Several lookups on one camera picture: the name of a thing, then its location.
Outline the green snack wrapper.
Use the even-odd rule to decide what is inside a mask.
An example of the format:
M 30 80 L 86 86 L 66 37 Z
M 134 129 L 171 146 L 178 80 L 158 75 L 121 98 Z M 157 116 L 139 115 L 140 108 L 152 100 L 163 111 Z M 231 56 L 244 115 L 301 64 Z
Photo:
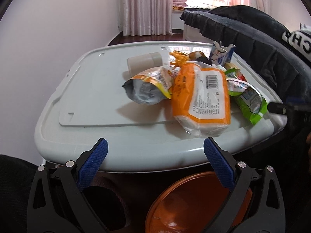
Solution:
M 225 69 L 229 95 L 233 97 L 243 116 L 252 125 L 257 124 L 267 113 L 268 104 L 264 96 L 246 80 L 233 63 L 225 63 Z

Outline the blue white milk carton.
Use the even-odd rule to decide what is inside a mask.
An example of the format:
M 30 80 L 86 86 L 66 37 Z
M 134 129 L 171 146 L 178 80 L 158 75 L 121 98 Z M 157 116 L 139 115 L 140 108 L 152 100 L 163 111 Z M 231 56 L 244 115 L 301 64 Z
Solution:
M 225 47 L 222 46 L 221 43 L 214 41 L 209 55 L 209 59 L 215 65 L 224 66 L 225 63 L 231 61 L 235 48 L 236 46 L 234 44 L 229 44 L 227 47 Z

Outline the orange white snack package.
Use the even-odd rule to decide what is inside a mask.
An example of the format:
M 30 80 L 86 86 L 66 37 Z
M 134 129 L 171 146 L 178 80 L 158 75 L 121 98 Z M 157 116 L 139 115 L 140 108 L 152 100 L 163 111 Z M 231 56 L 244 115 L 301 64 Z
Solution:
M 183 64 L 174 81 L 171 105 L 174 118 L 190 135 L 220 135 L 231 123 L 224 71 L 202 62 Z

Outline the yellow silver foil snack bag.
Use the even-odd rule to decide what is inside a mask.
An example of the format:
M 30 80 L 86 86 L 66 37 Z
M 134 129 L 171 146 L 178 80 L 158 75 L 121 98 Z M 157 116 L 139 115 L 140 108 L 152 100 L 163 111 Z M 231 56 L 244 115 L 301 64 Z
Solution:
M 127 80 L 122 87 L 129 99 L 144 105 L 155 105 L 171 99 L 176 76 L 180 71 L 163 66 L 149 68 Z

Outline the white cylindrical plastic jar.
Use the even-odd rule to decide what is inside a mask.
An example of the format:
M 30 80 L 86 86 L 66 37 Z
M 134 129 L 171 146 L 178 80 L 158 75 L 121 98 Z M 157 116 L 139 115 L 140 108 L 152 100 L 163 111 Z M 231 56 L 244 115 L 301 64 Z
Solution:
M 162 57 L 159 52 L 139 55 L 127 59 L 128 71 L 131 76 L 134 76 L 144 70 L 153 67 L 162 66 Z

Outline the orange plastic trash bucket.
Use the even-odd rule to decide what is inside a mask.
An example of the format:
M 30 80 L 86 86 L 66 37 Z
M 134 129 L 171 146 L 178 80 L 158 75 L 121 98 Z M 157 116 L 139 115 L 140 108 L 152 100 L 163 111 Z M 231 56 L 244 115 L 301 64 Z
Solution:
M 213 171 L 180 179 L 152 204 L 145 232 L 202 232 L 230 197 Z

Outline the black white lettered pillow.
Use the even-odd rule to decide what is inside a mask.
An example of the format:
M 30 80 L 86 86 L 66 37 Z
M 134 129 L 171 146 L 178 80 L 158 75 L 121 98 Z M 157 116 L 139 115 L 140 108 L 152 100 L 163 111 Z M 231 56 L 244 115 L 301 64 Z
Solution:
M 301 27 L 293 32 L 283 32 L 282 39 L 301 59 L 310 63 L 310 28 Z

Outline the white plastic storage box lid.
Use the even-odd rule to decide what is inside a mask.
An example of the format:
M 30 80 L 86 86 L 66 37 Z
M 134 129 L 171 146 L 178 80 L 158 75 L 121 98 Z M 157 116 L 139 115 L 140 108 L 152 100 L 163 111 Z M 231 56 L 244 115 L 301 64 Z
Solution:
M 131 101 L 123 89 L 130 77 L 130 57 L 158 52 L 201 51 L 211 45 L 186 41 L 151 41 L 108 46 L 80 57 L 47 101 L 36 124 L 38 152 L 49 162 L 76 160 L 100 139 L 108 141 L 108 172 L 181 169 L 207 162 L 202 137 L 186 133 L 172 117 L 170 102 L 153 106 Z

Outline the orange white sock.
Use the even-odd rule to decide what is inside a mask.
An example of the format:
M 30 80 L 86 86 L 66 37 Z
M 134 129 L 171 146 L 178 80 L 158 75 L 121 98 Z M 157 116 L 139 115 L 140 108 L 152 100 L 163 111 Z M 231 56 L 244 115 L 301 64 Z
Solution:
M 205 63 L 207 65 L 212 65 L 212 61 L 209 58 L 207 58 L 205 54 L 201 51 L 191 52 L 188 55 L 188 57 L 191 61 L 197 61 L 197 62 Z

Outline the orange toy dinosaur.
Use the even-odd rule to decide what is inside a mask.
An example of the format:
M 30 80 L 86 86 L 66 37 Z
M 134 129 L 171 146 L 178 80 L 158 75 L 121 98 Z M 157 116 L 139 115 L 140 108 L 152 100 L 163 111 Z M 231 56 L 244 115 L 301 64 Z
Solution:
M 173 52 L 169 53 L 170 56 L 173 56 L 175 58 L 174 61 L 170 62 L 171 67 L 179 67 L 182 68 L 182 66 L 190 61 L 189 56 L 186 53 L 179 52 L 177 50 L 174 50 Z

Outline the folded pink quilts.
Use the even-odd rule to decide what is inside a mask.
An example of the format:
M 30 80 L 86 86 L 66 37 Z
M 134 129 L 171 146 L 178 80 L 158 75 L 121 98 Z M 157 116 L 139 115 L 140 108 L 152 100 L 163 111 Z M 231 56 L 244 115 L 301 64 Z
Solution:
M 184 10 L 187 6 L 187 0 L 172 0 L 173 10 Z

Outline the pink patterned curtain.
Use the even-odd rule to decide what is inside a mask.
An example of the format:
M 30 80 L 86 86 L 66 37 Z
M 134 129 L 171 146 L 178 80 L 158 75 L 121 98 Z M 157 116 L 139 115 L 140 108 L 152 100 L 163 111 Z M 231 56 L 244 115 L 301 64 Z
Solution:
M 172 0 L 122 0 L 123 34 L 172 34 Z

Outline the white bed frame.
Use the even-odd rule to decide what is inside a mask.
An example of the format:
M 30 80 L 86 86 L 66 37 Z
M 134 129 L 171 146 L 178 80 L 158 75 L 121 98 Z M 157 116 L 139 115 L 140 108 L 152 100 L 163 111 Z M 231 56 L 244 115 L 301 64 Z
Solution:
M 184 24 L 183 27 L 183 40 L 190 42 L 201 42 L 212 44 L 213 40 L 204 37 L 198 28 L 191 27 L 187 24 Z

